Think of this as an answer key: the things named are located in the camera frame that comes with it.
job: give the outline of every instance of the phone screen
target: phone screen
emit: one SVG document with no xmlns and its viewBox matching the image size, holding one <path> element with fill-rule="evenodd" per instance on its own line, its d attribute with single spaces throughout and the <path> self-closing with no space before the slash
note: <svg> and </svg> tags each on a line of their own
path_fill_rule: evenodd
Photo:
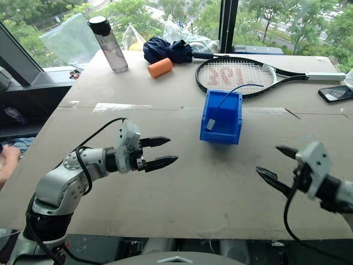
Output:
<svg viewBox="0 0 353 265">
<path fill-rule="evenodd" d="M 318 91 L 327 102 L 353 99 L 353 91 L 348 86 L 322 88 Z"/>
</svg>

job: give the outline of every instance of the tennis racket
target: tennis racket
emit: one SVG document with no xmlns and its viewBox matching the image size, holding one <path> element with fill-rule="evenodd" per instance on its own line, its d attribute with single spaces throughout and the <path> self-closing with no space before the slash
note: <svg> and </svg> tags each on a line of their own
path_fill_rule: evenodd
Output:
<svg viewBox="0 0 353 265">
<path fill-rule="evenodd" d="M 285 76 L 277 80 L 277 74 Z M 203 62 L 195 73 L 197 85 L 204 91 L 208 89 L 231 91 L 243 84 L 259 84 L 246 86 L 237 90 L 243 98 L 255 97 L 274 87 L 291 81 L 343 81 L 344 73 L 294 73 L 274 68 L 262 62 L 240 57 L 220 57 Z"/>
</svg>

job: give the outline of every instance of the racket handle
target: racket handle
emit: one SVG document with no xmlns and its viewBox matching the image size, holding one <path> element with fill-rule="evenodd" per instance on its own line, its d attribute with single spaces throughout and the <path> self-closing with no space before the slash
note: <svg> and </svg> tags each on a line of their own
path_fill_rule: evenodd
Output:
<svg viewBox="0 0 353 265">
<path fill-rule="evenodd" d="M 214 57 L 213 54 L 207 54 L 204 52 L 194 52 L 192 56 L 197 59 L 213 59 Z"/>
<path fill-rule="evenodd" d="M 310 81 L 343 81 L 345 73 L 305 73 Z"/>
</svg>

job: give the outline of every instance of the navy umbrella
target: navy umbrella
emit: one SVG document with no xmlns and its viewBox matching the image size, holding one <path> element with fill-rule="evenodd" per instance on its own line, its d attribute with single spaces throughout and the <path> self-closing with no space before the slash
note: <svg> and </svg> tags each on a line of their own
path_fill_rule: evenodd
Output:
<svg viewBox="0 0 353 265">
<path fill-rule="evenodd" d="M 169 58 L 172 62 L 192 62 L 192 58 L 212 59 L 214 54 L 204 54 L 193 52 L 192 47 L 184 40 L 179 40 L 170 44 L 159 37 L 152 37 L 143 44 L 145 59 L 149 63 L 155 63 L 162 59 Z"/>
</svg>

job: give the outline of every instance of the blue storage box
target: blue storage box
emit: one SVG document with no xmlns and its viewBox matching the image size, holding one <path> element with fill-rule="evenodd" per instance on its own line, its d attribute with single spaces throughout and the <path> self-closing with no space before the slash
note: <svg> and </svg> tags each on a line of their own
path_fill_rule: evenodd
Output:
<svg viewBox="0 0 353 265">
<path fill-rule="evenodd" d="M 200 140 L 224 144 L 239 143 L 242 128 L 242 94 L 233 92 L 219 105 L 228 92 L 207 90 L 202 114 Z M 209 119 L 216 122 L 212 130 L 206 128 Z"/>
</svg>

